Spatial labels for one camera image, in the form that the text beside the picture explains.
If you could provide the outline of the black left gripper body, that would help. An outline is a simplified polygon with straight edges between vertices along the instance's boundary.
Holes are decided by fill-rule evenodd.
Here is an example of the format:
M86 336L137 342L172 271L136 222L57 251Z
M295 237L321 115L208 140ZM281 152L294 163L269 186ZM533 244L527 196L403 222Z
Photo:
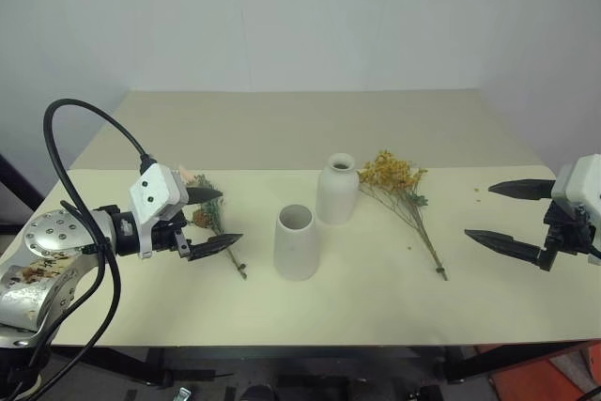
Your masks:
M178 252L180 258L188 258L190 243L183 233L187 225L182 210L170 220L158 221L151 230L152 250Z

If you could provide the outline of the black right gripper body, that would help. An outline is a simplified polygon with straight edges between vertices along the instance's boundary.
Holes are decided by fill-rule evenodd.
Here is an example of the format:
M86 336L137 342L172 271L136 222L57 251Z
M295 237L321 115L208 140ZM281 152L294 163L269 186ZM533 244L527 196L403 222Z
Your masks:
M600 246L593 243L597 237L597 227L583 206L570 208L566 212L556 201L552 201L544 224L548 226L545 240L547 251L600 255Z

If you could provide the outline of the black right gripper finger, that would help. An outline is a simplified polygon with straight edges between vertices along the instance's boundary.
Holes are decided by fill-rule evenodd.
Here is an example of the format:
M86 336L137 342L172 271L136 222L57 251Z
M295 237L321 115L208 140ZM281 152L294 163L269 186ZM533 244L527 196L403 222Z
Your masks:
M551 198L554 180L520 179L497 183L488 188L491 193L515 199L541 200Z
M556 249L539 248L498 232L465 229L464 233L497 254L533 264L540 270L550 271L558 254Z

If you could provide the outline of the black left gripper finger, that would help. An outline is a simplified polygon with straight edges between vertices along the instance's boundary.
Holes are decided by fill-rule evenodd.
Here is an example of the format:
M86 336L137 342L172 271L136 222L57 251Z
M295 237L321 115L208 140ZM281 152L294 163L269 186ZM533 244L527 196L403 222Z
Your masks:
M186 192L188 205L204 204L223 196L222 192L207 187L187 187Z
M209 238L206 242L189 245L188 260L194 261L218 254L235 244L242 234L222 234Z

